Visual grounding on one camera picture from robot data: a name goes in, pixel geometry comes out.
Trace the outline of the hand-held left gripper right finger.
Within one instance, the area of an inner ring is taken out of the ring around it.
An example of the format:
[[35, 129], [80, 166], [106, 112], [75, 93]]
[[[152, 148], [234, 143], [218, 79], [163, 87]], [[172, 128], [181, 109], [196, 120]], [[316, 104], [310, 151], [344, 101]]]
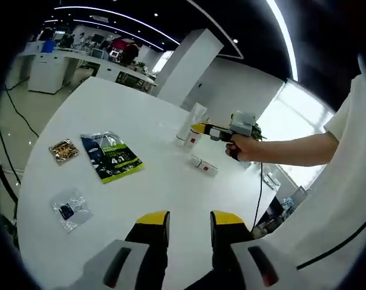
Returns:
[[210, 212], [213, 269], [221, 269], [237, 289], [300, 289], [290, 260], [263, 239], [254, 239], [244, 221], [220, 210]]

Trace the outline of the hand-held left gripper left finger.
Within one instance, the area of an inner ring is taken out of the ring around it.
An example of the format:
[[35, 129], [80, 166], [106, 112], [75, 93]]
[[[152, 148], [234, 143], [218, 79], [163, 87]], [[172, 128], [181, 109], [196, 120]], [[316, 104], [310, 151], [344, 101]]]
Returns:
[[168, 265], [170, 212], [140, 217], [83, 267], [76, 289], [161, 289]]

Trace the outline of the person's right hand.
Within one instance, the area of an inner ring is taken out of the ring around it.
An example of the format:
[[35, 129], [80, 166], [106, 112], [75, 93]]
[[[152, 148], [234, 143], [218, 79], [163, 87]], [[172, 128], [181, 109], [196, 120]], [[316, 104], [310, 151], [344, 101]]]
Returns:
[[225, 153], [241, 162], [261, 161], [260, 143], [243, 135], [233, 135], [231, 141], [226, 144]]

